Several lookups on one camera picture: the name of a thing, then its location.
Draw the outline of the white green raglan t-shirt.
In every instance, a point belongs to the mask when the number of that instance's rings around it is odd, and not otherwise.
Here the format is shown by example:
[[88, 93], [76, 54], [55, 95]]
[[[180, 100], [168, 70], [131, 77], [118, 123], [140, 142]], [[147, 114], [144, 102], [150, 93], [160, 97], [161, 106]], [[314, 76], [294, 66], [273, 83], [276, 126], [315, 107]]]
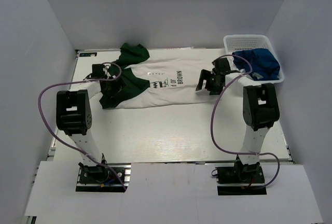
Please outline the white green raglan t-shirt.
[[211, 71], [216, 55], [174, 55], [157, 57], [138, 44], [120, 47], [120, 56], [108, 74], [120, 77], [102, 81], [103, 109], [148, 108], [166, 105], [199, 104], [213, 101], [209, 92], [196, 91], [203, 69]]

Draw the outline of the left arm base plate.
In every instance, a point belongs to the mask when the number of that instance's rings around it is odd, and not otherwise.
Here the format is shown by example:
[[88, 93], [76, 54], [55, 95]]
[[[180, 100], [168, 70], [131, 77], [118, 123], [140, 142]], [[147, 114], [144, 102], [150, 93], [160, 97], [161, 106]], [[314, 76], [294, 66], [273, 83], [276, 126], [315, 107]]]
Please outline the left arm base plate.
[[116, 175], [99, 165], [86, 166], [81, 162], [76, 182], [76, 192], [116, 192], [124, 193], [126, 190], [120, 180], [127, 188], [129, 186], [131, 165], [129, 164], [109, 164]]

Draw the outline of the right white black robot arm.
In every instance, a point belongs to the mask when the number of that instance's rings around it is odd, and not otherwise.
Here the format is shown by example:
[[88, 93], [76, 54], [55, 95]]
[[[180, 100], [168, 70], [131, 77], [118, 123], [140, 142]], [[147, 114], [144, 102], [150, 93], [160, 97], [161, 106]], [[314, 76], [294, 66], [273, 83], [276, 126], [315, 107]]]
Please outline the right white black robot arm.
[[240, 151], [233, 154], [239, 163], [234, 169], [235, 178], [245, 182], [253, 176], [252, 167], [259, 164], [267, 133], [280, 118], [275, 87], [272, 83], [253, 81], [248, 72], [232, 70], [226, 55], [217, 58], [212, 64], [214, 67], [211, 71], [201, 71], [196, 91], [205, 88], [210, 95], [218, 95], [218, 101], [228, 88], [242, 93], [246, 131]]

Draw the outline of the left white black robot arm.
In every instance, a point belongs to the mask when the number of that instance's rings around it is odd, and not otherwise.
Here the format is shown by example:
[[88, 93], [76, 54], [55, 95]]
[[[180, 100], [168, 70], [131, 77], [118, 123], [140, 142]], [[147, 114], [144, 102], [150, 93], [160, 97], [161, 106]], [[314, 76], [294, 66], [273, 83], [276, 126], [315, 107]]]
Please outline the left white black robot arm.
[[92, 176], [99, 182], [109, 178], [109, 168], [91, 131], [90, 100], [102, 94], [112, 102], [126, 86], [121, 78], [122, 69], [115, 63], [93, 64], [92, 73], [83, 81], [73, 83], [67, 91], [59, 91], [56, 98], [56, 122], [81, 153], [83, 166], [94, 166]]

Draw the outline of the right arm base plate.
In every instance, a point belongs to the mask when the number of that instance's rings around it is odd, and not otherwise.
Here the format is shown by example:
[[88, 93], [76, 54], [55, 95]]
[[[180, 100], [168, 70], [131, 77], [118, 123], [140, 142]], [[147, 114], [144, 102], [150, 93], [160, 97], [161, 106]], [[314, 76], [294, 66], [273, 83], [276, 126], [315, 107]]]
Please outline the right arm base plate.
[[255, 175], [249, 174], [240, 179], [234, 167], [216, 167], [211, 172], [217, 179], [217, 193], [219, 196], [266, 195], [265, 178], [260, 167]]

